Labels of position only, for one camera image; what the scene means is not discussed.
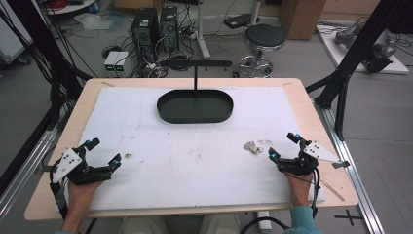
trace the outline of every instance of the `wrist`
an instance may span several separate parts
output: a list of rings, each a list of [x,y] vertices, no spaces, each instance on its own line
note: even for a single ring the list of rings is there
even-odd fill
[[[300,191],[291,191],[291,203],[294,207],[308,206],[309,205],[308,193],[302,193]]]
[[[82,214],[72,213],[69,211],[63,225],[60,228],[60,231],[79,233],[79,228],[82,224],[83,217],[84,216]]]

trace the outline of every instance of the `desk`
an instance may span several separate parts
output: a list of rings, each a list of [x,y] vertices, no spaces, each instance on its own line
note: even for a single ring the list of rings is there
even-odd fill
[[[59,10],[52,10],[48,9],[48,13],[51,15],[59,15],[59,14],[65,14],[65,13],[70,13],[74,11],[81,10],[83,8],[89,7],[91,4],[93,4],[96,0],[85,0],[83,4],[81,5],[67,5],[66,7],[59,9]]]
[[[193,86],[192,79],[93,79],[89,81],[82,92],[72,116],[56,146],[50,165],[55,162],[68,145],[77,146],[82,131],[89,120],[94,104],[103,87],[188,87]],[[282,87],[288,98],[292,112],[300,132],[306,139],[316,139],[324,147],[334,152],[334,147],[316,113],[301,81],[291,78],[278,79],[199,79],[199,88],[207,87]],[[353,206],[358,202],[357,194],[343,169],[334,169],[330,163],[319,162],[326,201],[319,207]],[[133,215],[183,215],[207,214],[223,212],[266,211],[288,209],[290,204],[260,204],[244,206],[195,207],[177,209],[145,209],[127,211],[101,211],[90,213],[90,217],[133,216]],[[55,199],[49,188],[48,174],[44,174],[24,213],[26,219],[56,219],[60,215],[55,212]]]

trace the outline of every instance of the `human hand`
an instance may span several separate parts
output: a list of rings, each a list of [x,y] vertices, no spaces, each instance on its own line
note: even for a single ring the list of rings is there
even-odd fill
[[[291,191],[290,199],[294,207],[309,205],[309,190],[313,181],[313,174],[295,175],[285,173]]]
[[[60,231],[79,233],[94,193],[102,183],[103,181],[78,186],[69,182],[69,211]]]

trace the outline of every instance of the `blue sleeve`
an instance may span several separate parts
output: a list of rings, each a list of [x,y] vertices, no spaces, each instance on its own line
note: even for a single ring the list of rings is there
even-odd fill
[[[314,226],[313,210],[310,207],[294,207],[290,212],[292,227],[286,229],[284,234],[322,234]]]

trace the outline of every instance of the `computer tower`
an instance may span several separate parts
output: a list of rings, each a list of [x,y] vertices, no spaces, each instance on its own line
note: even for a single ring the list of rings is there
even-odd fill
[[[158,60],[161,51],[161,29],[155,8],[139,8],[131,25],[132,39],[138,45],[139,55],[150,62]]]
[[[179,51],[178,9],[175,6],[164,6],[160,19],[161,31],[165,36],[164,51]]]

